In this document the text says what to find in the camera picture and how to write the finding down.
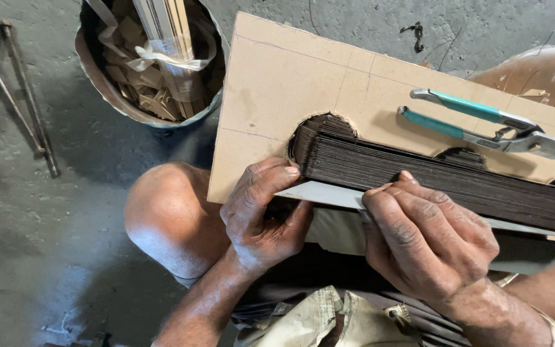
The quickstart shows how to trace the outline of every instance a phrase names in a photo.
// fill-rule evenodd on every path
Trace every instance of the knee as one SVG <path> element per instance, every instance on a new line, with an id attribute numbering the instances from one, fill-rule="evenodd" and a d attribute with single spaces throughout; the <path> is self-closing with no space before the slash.
<path id="1" fill-rule="evenodd" d="M 137 245 L 146 233 L 163 229 L 164 223 L 175 222 L 177 237 L 185 234 L 185 212 L 193 203 L 193 177 L 188 164 L 170 162 L 145 172 L 128 193 L 124 209 L 125 228 Z"/>
<path id="2" fill-rule="evenodd" d="M 208 179 L 208 171 L 185 163 L 159 165 L 136 181 L 126 201 L 130 240 L 182 278 L 202 275 L 228 245 L 220 205 L 205 198 Z"/>

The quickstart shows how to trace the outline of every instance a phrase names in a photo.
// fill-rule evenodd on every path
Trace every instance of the person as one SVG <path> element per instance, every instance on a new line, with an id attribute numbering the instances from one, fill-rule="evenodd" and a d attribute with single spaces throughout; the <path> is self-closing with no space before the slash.
<path id="1" fill-rule="evenodd" d="M 492 283 L 498 244 L 475 213 L 404 171 L 363 196 L 365 258 L 330 253 L 304 242 L 311 202 L 265 218 L 298 178 L 295 163 L 258 162 L 223 206 L 188 164 L 138 179 L 127 233 L 190 288 L 153 346 L 214 346 L 229 319 L 238 346 L 555 346 L 555 267 Z"/>

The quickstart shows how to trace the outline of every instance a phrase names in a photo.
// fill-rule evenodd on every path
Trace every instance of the concrete floor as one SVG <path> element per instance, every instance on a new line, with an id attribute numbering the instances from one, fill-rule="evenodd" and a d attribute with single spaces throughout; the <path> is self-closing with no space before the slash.
<path id="1" fill-rule="evenodd" d="M 121 212 L 127 190 L 148 168 L 171 160 L 209 168 L 218 117 L 156 130 L 114 111 L 74 52 L 80 1 L 0 0 L 0 19 L 19 30 L 62 169 L 62 177 L 52 180 L 45 163 L 32 159 L 0 101 L 0 346 L 88 342 L 106 318 L 112 345 L 147 346 L 185 294 L 127 239 Z M 310 5 L 320 35 L 411 62 L 462 27 L 443 71 L 473 69 L 474 62 L 479 70 L 495 66 L 542 44 L 552 30 L 555 44 L 555 1 L 203 3 L 227 37 L 236 11 L 314 32 Z M 398 34 L 416 21 L 424 26 L 420 54 L 413 52 L 412 32 Z M 445 50 L 430 55 L 436 68 Z M 10 70 L 2 70 L 12 80 Z M 234 333 L 231 327 L 220 346 L 232 345 Z"/>

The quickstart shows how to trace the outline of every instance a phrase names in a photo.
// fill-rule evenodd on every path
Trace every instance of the cardboard scrap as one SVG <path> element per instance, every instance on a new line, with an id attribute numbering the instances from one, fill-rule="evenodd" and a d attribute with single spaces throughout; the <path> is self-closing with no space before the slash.
<path id="1" fill-rule="evenodd" d="M 105 66 L 105 68 L 106 68 L 106 72 L 109 73 L 113 81 L 120 82 L 120 83 L 128 82 L 127 78 L 125 77 L 125 75 L 123 75 L 123 72 L 121 71 L 119 66 L 107 65 Z"/>
<path id="2" fill-rule="evenodd" d="M 472 81 L 520 96 L 527 90 L 546 90 L 549 95 L 524 96 L 530 96 L 532 97 L 529 98 L 530 100 L 554 106 L 555 46 L 545 45 L 545 47 L 529 49 L 482 72 Z"/>
<path id="3" fill-rule="evenodd" d="M 531 89 L 526 91 L 524 94 L 518 96 L 550 96 L 549 93 L 545 93 L 544 89 Z"/>
<path id="4" fill-rule="evenodd" d="M 162 87 L 164 76 L 157 68 L 150 66 L 146 70 L 141 71 L 140 74 L 144 85 L 155 89 Z"/>
<path id="5" fill-rule="evenodd" d="M 527 117 L 555 137 L 554 107 L 239 12 L 207 200 L 224 203 L 248 165 L 270 156 L 286 157 L 297 126 L 326 112 L 347 119 L 369 141 L 427 156 L 467 146 L 485 155 L 492 172 L 543 183 L 555 179 L 551 159 L 485 149 L 406 121 L 397 115 L 399 106 L 486 135 L 501 128 L 411 99 L 414 88 L 439 90 Z M 528 83 L 524 90 L 529 89 L 551 92 Z"/>
<path id="6" fill-rule="evenodd" d="M 125 17 L 117 28 L 127 42 L 135 43 L 143 34 L 143 28 L 136 24 L 132 18 Z"/>

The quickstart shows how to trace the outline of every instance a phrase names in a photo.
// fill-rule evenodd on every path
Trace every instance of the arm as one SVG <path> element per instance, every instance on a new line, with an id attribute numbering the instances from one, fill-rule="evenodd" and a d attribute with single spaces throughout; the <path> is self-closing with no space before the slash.
<path id="1" fill-rule="evenodd" d="M 241 296 L 269 268 L 297 254 L 312 223 L 300 202 L 285 222 L 264 220 L 267 204 L 299 177 L 295 164 L 269 158 L 247 168 L 220 210 L 231 246 L 182 299 L 154 347 L 215 346 Z"/>
<path id="2" fill-rule="evenodd" d="M 456 321 L 474 346 L 551 346 L 541 315 L 485 278 L 498 255 L 485 220 L 405 171 L 363 203 L 367 262 L 397 289 Z"/>

